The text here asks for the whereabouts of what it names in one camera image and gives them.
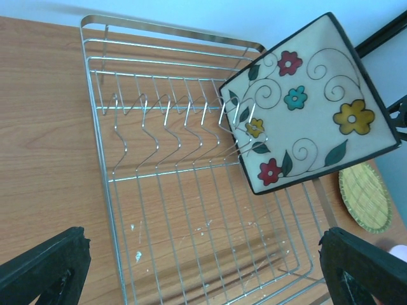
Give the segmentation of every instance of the yellow green coaster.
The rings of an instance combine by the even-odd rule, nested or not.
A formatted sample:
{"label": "yellow green coaster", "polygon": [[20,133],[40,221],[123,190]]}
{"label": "yellow green coaster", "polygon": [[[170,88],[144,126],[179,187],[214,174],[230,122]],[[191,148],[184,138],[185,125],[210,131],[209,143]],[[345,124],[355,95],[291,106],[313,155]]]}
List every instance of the yellow green coaster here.
{"label": "yellow green coaster", "polygon": [[358,225],[371,233],[386,231],[392,222],[392,205],[382,178],[367,163],[339,172],[343,202]]}

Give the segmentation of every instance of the square plate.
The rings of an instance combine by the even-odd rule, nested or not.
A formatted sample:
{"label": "square plate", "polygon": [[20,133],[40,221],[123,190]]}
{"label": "square plate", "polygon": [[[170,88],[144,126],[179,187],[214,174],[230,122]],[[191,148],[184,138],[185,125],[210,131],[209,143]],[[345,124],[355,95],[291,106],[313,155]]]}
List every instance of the square plate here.
{"label": "square plate", "polygon": [[219,91],[254,194],[341,170],[400,145],[332,13],[267,51]]}

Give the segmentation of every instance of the leaf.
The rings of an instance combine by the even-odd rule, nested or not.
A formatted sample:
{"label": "leaf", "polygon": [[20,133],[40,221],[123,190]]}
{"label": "leaf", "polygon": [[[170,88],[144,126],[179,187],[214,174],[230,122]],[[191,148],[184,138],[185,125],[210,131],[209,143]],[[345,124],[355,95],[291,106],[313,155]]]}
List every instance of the leaf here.
{"label": "leaf", "polygon": [[293,161],[286,151],[286,154],[284,155],[284,159],[282,160],[282,166],[281,166],[281,172],[283,176],[287,177],[287,175],[290,173],[290,171],[293,169]]}
{"label": "leaf", "polygon": [[256,142],[253,144],[252,146],[253,151],[258,153],[258,154],[265,154],[265,153],[269,153],[270,150],[268,149],[268,147],[266,146],[266,144],[262,143],[262,142]]}
{"label": "leaf", "polygon": [[260,65],[253,65],[249,70],[249,80],[254,81],[259,75]]}
{"label": "leaf", "polygon": [[240,114],[239,123],[247,120],[247,118],[249,117],[249,114],[250,114],[249,108],[246,107],[246,109],[244,109],[243,112]]}
{"label": "leaf", "polygon": [[339,144],[335,148],[333,148],[325,158],[325,166],[331,166],[337,164],[337,162],[341,161],[346,154],[346,142],[344,141],[342,144]]}
{"label": "leaf", "polygon": [[232,104],[237,106],[239,99],[238,99],[236,93],[229,90],[229,96],[230,96],[230,101],[232,102]]}

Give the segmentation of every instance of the dish rack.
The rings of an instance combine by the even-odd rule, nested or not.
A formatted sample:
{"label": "dish rack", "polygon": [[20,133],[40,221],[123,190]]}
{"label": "dish rack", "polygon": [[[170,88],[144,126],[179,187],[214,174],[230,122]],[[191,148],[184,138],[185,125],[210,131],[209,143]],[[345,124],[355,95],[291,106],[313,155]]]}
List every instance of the dish rack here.
{"label": "dish rack", "polygon": [[319,179],[253,195],[218,93],[265,49],[97,15],[80,32],[123,302],[325,301]]}

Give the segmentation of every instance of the blue flower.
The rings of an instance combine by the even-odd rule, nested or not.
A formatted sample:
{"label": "blue flower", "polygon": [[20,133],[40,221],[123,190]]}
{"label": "blue flower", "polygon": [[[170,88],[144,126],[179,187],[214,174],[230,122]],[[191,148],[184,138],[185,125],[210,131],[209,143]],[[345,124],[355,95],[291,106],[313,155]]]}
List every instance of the blue flower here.
{"label": "blue flower", "polygon": [[302,109],[308,95],[304,93],[304,86],[299,86],[296,90],[290,89],[288,95],[284,97],[284,103],[287,104],[289,110]]}

